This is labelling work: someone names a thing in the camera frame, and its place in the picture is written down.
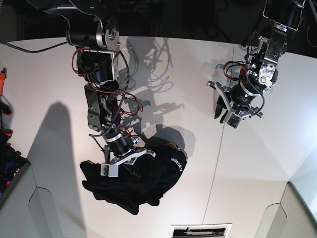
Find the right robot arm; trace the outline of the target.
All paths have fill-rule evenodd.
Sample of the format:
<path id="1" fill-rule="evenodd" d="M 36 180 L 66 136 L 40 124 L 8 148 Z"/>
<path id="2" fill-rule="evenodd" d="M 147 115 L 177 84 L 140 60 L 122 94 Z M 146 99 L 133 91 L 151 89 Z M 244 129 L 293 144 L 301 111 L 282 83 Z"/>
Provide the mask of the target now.
<path id="1" fill-rule="evenodd" d="M 118 83 L 118 60 L 123 53 L 118 23 L 107 7 L 99 0 L 32 0 L 30 4 L 67 20 L 66 40 L 76 48 L 71 67 L 86 81 L 88 127 L 94 131 L 93 139 L 105 141 L 101 175 L 115 178 L 121 165 L 132 166 L 145 154 L 155 156 L 154 151 L 137 146 L 137 139 L 121 123 L 128 89 Z"/>

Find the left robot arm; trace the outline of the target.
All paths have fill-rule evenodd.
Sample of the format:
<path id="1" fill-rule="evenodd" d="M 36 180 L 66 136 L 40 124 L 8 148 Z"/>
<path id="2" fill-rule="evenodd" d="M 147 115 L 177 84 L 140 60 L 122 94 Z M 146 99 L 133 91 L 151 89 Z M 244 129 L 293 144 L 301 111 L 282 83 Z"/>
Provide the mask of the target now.
<path id="1" fill-rule="evenodd" d="M 254 116 L 262 117 L 263 106 L 253 107 L 256 97 L 264 93 L 277 82 L 278 60 L 288 47 L 287 32 L 297 31 L 300 26 L 305 1 L 268 0 L 265 3 L 263 17 L 270 21 L 258 36 L 258 46 L 252 48 L 255 25 L 252 26 L 247 40 L 247 52 L 244 60 L 228 61 L 223 65 L 228 86 L 209 81 L 207 85 L 218 93 L 214 112 L 215 119 L 233 128 L 241 121 Z"/>

